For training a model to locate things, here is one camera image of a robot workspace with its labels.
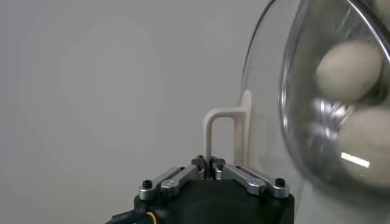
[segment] egg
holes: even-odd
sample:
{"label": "egg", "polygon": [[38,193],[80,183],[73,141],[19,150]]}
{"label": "egg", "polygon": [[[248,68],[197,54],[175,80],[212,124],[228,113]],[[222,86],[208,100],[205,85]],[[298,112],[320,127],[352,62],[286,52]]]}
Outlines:
{"label": "egg", "polygon": [[355,179],[379,187],[390,186],[390,110],[357,111],[341,125],[336,152]]}
{"label": "egg", "polygon": [[316,71],[321,93],[333,100],[356,102],[376,83],[383,58],[375,45],[346,41],[331,48]]}

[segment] clear glass bowl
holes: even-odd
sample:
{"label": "clear glass bowl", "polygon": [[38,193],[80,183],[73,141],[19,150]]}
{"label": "clear glass bowl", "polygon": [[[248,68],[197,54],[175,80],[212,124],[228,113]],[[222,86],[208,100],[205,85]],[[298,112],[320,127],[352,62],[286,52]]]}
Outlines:
{"label": "clear glass bowl", "polygon": [[[355,103],[324,97],[316,83],[324,55],[346,40],[375,43],[384,59],[378,83]],[[389,30],[372,11],[371,1],[271,1],[253,33],[242,78],[242,92],[253,92],[250,166],[285,177],[298,202],[303,175],[340,200],[387,205],[390,185],[377,186],[351,175],[335,144],[340,126],[354,113],[386,106],[389,40]],[[364,159],[375,167],[371,156],[368,152]]]}

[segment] gray background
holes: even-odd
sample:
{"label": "gray background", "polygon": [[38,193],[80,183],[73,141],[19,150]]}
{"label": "gray background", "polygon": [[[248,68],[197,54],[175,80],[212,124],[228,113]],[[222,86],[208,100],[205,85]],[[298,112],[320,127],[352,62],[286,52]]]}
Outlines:
{"label": "gray background", "polygon": [[[265,3],[0,1],[0,223],[104,223],[202,153]],[[231,126],[214,129],[228,161]]]}

